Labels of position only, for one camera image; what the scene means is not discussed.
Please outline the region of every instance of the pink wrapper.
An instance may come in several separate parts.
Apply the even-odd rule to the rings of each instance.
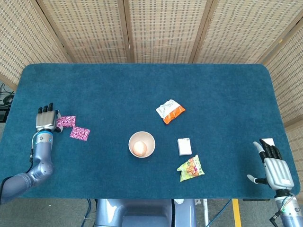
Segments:
[[[76,123],[76,116],[64,116],[57,119],[57,127],[74,127]]]
[[[84,129],[81,127],[73,127],[70,137],[74,138],[74,139],[79,139],[79,140],[84,140],[87,141],[88,137],[89,137],[89,129]]]

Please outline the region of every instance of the yellow tape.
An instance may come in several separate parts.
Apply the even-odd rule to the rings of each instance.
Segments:
[[[233,216],[235,218],[235,227],[241,227],[241,218],[238,199],[232,199]]]

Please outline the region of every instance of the orange and white snack packet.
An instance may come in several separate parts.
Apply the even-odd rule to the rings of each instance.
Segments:
[[[168,124],[172,120],[174,120],[176,117],[178,117],[182,112],[185,111],[185,109],[176,101],[170,99],[163,105],[160,105],[156,109],[157,113],[160,115],[160,117],[163,119],[163,121]]]

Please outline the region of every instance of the white box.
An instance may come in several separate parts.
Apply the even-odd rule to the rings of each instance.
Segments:
[[[189,138],[178,139],[179,155],[191,155]]]
[[[270,146],[274,146],[274,139],[273,138],[266,138],[266,139],[262,139],[264,142],[266,142],[268,145]]]

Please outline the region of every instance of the robotic arm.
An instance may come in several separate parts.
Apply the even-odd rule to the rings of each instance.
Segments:
[[[284,227],[303,227],[303,217],[296,197],[290,193],[294,186],[287,163],[282,159],[277,147],[267,144],[260,139],[260,145],[254,142],[261,161],[265,168],[266,178],[255,178],[252,175],[247,177],[255,184],[268,184],[276,191],[275,201],[278,207],[277,213],[270,219],[270,222],[278,227],[275,220],[281,215]]]
[[[2,181],[0,188],[0,204],[6,203],[48,179],[53,174],[51,151],[53,144],[53,132],[61,132],[63,127],[56,127],[56,118],[61,115],[58,110],[53,110],[53,104],[38,109],[36,117],[36,150],[32,140],[30,153],[31,167],[26,173],[7,177]]]

